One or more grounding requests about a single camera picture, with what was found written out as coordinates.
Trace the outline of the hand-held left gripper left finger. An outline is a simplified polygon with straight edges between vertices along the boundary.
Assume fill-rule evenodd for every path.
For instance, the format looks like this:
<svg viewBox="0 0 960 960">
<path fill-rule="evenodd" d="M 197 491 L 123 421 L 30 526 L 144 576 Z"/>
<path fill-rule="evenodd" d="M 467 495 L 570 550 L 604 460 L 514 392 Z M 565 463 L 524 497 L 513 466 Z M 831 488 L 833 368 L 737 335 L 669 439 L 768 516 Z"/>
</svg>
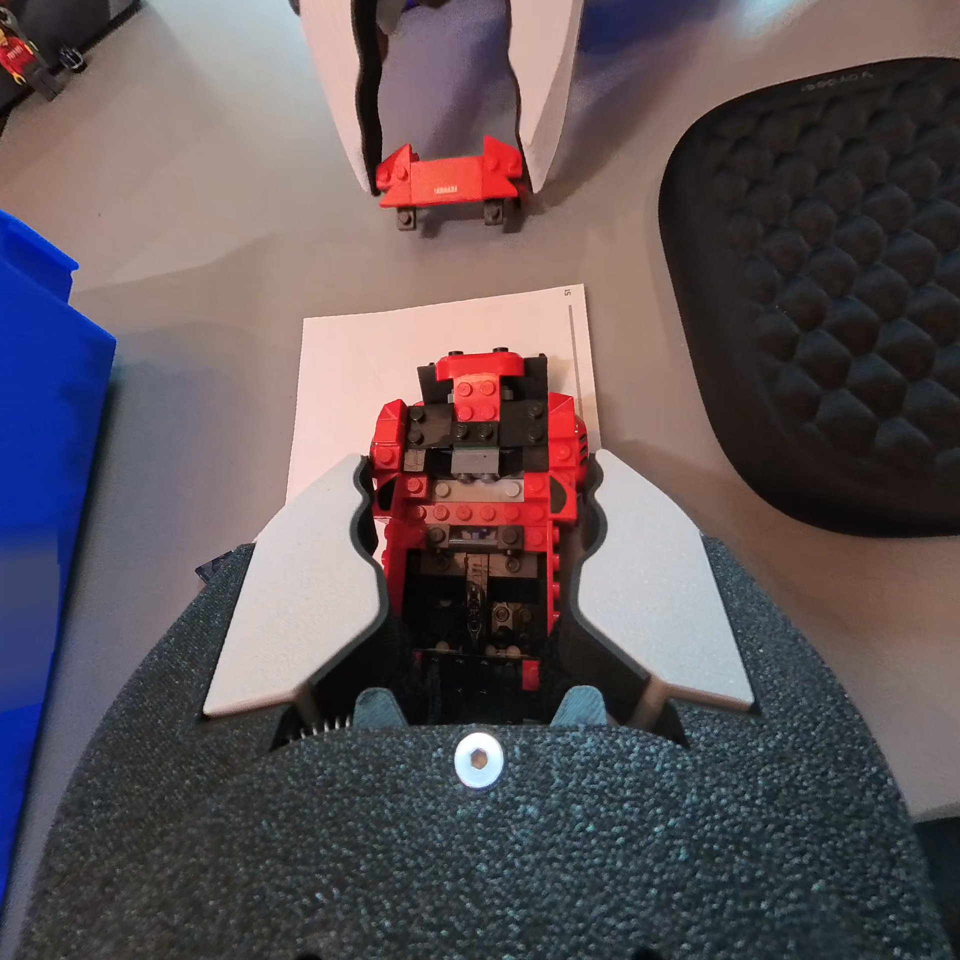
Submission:
<svg viewBox="0 0 960 960">
<path fill-rule="evenodd" d="M 322 721 L 314 685 L 384 622 L 367 458 L 344 458 L 258 534 L 203 705 L 206 717 L 293 704 Z"/>
</svg>

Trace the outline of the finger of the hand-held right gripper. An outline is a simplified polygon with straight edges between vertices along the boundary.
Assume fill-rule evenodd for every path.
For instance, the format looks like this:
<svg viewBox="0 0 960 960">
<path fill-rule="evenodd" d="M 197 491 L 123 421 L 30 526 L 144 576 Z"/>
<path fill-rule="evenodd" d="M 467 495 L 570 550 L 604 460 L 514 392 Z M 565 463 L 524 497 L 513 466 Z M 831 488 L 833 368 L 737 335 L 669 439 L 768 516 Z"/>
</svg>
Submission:
<svg viewBox="0 0 960 960">
<path fill-rule="evenodd" d="M 379 87 L 394 2 L 299 1 L 297 12 L 343 150 L 359 185 L 379 194 Z"/>
<path fill-rule="evenodd" d="M 531 191 L 540 192 L 567 115 L 582 1 L 509 1 L 508 59 L 516 128 Z"/>
</svg>

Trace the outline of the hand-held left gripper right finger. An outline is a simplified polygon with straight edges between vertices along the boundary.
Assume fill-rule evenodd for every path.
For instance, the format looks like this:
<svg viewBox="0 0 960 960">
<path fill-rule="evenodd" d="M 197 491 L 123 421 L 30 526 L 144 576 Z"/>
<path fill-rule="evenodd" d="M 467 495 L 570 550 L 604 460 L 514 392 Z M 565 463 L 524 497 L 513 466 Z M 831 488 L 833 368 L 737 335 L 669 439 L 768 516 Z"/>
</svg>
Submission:
<svg viewBox="0 0 960 960">
<path fill-rule="evenodd" d="M 572 623 L 642 684 L 628 718 L 659 718 L 671 699 L 746 713 L 755 695 L 690 517 L 607 449 L 591 456 L 569 575 Z"/>
</svg>

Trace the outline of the red lego front bumper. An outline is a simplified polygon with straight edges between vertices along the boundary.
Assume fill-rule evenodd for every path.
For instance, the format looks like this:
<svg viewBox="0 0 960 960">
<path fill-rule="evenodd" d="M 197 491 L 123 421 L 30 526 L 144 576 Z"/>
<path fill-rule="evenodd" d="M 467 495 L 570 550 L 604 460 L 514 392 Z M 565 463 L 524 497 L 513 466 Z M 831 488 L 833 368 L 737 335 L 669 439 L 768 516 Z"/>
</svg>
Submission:
<svg viewBox="0 0 960 960">
<path fill-rule="evenodd" d="M 492 136 L 485 136 L 479 154 L 421 160 L 405 144 L 375 170 L 379 205 L 395 211 L 400 232 L 414 232 L 418 211 L 449 205 L 480 203 L 486 226 L 504 225 L 510 210 L 529 203 L 522 152 Z"/>
</svg>

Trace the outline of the red and black lego car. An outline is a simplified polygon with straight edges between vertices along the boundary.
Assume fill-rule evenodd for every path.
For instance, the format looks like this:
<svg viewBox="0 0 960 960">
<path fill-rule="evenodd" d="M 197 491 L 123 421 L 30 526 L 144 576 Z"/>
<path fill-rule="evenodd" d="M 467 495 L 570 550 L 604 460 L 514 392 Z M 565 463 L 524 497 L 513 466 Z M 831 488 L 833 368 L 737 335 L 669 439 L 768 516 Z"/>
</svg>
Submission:
<svg viewBox="0 0 960 960">
<path fill-rule="evenodd" d="M 587 426 L 548 358 L 505 346 L 417 369 L 380 410 L 368 460 L 390 607 L 422 652 L 537 661 L 561 616 Z"/>
</svg>

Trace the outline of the lego instruction booklet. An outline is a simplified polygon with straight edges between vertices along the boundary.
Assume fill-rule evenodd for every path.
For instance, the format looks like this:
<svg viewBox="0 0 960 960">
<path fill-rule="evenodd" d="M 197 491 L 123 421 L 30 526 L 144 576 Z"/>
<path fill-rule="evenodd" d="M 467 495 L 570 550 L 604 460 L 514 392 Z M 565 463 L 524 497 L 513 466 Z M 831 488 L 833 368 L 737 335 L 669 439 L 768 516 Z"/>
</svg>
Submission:
<svg viewBox="0 0 960 960">
<path fill-rule="evenodd" d="M 366 453 L 382 406 L 418 401 L 418 367 L 453 350 L 546 354 L 549 388 L 574 397 L 590 447 L 601 447 L 588 319 L 582 284 L 306 318 L 287 500 L 347 454 Z"/>
</svg>

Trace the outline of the blue plastic bin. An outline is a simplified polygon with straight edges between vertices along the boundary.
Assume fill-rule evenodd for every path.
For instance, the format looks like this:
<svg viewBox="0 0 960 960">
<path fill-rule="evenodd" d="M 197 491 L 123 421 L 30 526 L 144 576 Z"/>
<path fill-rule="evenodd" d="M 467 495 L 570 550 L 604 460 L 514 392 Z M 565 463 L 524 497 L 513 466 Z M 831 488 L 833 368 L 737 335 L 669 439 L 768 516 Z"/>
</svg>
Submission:
<svg viewBox="0 0 960 960">
<path fill-rule="evenodd" d="M 116 341 L 78 264 L 1 213 L 1 892 L 57 647 Z"/>
</svg>

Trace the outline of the small dark wedge lego piece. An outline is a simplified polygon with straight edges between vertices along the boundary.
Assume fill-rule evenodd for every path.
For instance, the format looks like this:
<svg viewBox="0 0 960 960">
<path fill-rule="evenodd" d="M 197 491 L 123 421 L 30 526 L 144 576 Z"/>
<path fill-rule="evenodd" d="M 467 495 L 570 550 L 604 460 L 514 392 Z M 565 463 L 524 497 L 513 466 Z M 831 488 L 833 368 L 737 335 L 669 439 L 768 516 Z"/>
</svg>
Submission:
<svg viewBox="0 0 960 960">
<path fill-rule="evenodd" d="M 255 543 L 245 543 L 212 558 L 199 565 L 195 573 L 199 580 L 199 589 L 204 590 L 217 579 L 242 586 L 256 549 Z"/>
</svg>

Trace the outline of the lego set box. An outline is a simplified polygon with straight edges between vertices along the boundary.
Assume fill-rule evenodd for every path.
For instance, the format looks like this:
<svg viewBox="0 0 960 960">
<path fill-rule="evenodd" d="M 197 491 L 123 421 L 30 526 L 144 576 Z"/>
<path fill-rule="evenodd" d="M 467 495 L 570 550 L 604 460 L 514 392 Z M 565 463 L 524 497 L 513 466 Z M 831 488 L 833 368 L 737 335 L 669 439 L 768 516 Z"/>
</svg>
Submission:
<svg viewBox="0 0 960 960">
<path fill-rule="evenodd" d="M 140 7 L 139 1 L 9 1 L 9 9 L 25 39 L 39 49 L 54 70 L 63 68 L 65 47 L 85 53 Z"/>
</svg>

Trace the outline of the black quilted chair seat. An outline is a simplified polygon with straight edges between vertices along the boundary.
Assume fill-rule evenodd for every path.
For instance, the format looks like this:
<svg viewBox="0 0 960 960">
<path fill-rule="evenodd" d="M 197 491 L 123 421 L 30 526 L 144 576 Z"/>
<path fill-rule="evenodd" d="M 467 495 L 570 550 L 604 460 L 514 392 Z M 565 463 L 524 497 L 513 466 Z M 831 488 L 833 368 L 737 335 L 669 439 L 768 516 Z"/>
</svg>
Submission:
<svg viewBox="0 0 960 960">
<path fill-rule="evenodd" d="M 959 529 L 959 62 L 863 64 L 725 102 L 658 222 L 705 412 L 776 510 Z"/>
<path fill-rule="evenodd" d="M 959 958 L 959 816 L 915 823 L 934 900 L 953 955 Z"/>
</svg>

